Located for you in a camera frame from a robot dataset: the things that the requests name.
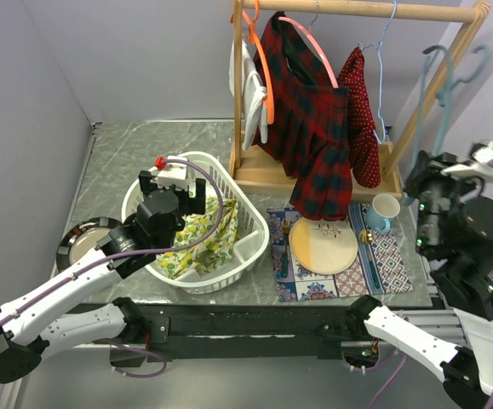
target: clothes rack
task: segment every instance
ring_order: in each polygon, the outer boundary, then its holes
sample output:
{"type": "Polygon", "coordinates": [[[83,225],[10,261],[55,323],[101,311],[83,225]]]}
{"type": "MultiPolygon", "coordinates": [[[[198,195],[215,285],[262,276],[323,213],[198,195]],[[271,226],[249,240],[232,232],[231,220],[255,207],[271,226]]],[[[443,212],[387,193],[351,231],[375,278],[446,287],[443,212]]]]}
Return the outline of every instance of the clothes rack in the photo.
{"type": "MultiPolygon", "coordinates": [[[[255,2],[254,0],[233,1],[235,133],[232,143],[229,173],[246,193],[289,195],[295,185],[295,179],[287,177],[284,174],[284,169],[279,162],[271,158],[271,156],[258,146],[252,146],[247,151],[241,150],[242,90],[240,89],[240,84],[242,83],[242,73],[240,70],[240,61],[242,60],[243,9],[253,9],[255,2]]],[[[317,2],[315,0],[259,0],[259,5],[260,9],[265,10],[318,12],[381,18],[389,18],[393,12],[393,3],[374,3],[356,0],[318,0],[317,2]]],[[[486,20],[489,11],[490,3],[487,1],[477,1],[471,8],[399,3],[394,18],[462,23],[452,45],[449,47],[454,65],[457,66],[486,20]]],[[[435,102],[435,95],[442,88],[445,78],[446,64],[442,61],[433,75],[432,81],[426,88],[422,113],[424,118],[432,109],[435,102]]],[[[389,193],[398,199],[401,198],[403,193],[397,166],[414,139],[418,113],[416,109],[410,116],[395,146],[390,141],[379,146],[381,184],[378,187],[369,189],[358,185],[353,179],[353,201],[371,201],[378,193],[389,193]]]]}

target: blue mug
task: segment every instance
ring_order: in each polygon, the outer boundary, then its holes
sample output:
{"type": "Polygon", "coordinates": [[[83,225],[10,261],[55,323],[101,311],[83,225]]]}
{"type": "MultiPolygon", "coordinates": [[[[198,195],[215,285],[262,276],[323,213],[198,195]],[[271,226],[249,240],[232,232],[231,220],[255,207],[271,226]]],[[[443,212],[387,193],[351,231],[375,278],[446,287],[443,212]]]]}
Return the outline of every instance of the blue mug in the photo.
{"type": "Polygon", "coordinates": [[[368,227],[382,234],[392,230],[392,219],[399,214],[399,202],[387,193],[379,193],[373,198],[371,206],[365,214],[365,223],[368,227]]]}

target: white laundry basket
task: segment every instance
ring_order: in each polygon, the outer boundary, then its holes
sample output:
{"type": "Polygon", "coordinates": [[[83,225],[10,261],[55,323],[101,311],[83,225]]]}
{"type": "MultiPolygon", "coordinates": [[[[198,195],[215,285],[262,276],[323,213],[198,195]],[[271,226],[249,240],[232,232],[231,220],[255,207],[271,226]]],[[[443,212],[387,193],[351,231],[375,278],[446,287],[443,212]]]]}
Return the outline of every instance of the white laundry basket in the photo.
{"type": "MultiPolygon", "coordinates": [[[[202,277],[195,268],[188,270],[178,279],[169,279],[156,262],[148,264],[146,268],[158,279],[179,287],[190,294],[206,294],[221,290],[234,283],[240,279],[244,270],[249,270],[254,266],[255,260],[263,254],[269,243],[269,227],[267,226],[267,221],[246,198],[246,195],[216,158],[203,152],[188,152],[178,156],[187,158],[206,170],[214,178],[224,198],[235,198],[238,201],[238,240],[233,248],[232,260],[219,266],[214,272],[205,274],[202,277]]],[[[158,173],[158,169],[153,167],[150,172],[155,176],[158,173]]],[[[195,177],[202,177],[202,175],[195,172],[195,177]]],[[[215,194],[209,182],[206,182],[206,193],[207,195],[210,193],[215,194]]],[[[140,184],[136,180],[123,200],[121,208],[122,221],[134,213],[138,204],[143,200],[140,184]]]]}

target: lemon print fabric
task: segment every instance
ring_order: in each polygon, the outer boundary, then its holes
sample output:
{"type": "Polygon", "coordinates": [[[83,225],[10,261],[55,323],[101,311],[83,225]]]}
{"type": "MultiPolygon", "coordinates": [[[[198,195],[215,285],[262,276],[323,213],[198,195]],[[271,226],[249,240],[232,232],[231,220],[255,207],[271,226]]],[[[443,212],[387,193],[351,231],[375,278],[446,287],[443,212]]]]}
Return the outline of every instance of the lemon print fabric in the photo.
{"type": "MultiPolygon", "coordinates": [[[[186,217],[186,227],[176,234],[174,247],[187,245],[204,236],[216,222],[218,199],[206,199],[203,215],[186,217]]],[[[200,275],[212,273],[224,262],[232,259],[232,248],[238,236],[238,201],[223,199],[223,215],[218,228],[203,243],[182,251],[164,253],[157,259],[158,265],[170,279],[176,279],[191,268],[200,275]]]]}

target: placemat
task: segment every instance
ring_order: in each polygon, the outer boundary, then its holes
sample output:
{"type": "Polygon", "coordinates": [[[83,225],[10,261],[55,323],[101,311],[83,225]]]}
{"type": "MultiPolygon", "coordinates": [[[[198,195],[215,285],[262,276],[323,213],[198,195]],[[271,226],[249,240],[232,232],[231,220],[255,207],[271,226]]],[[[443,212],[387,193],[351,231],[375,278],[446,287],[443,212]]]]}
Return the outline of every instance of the placemat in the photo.
{"type": "MultiPolygon", "coordinates": [[[[352,203],[348,207],[348,222],[358,233],[365,226],[365,212],[369,204],[352,203]]],[[[375,230],[371,245],[358,244],[358,255],[352,266],[342,273],[331,276],[315,274],[302,267],[288,245],[288,277],[282,276],[282,252],[284,251],[283,220],[291,226],[301,218],[299,212],[287,207],[267,209],[271,232],[272,262],[276,289],[280,301],[306,301],[337,297],[356,297],[364,294],[393,294],[413,291],[407,277],[398,243],[393,235],[380,234],[375,230]],[[375,272],[371,273],[368,252],[371,254],[375,272]]]]}

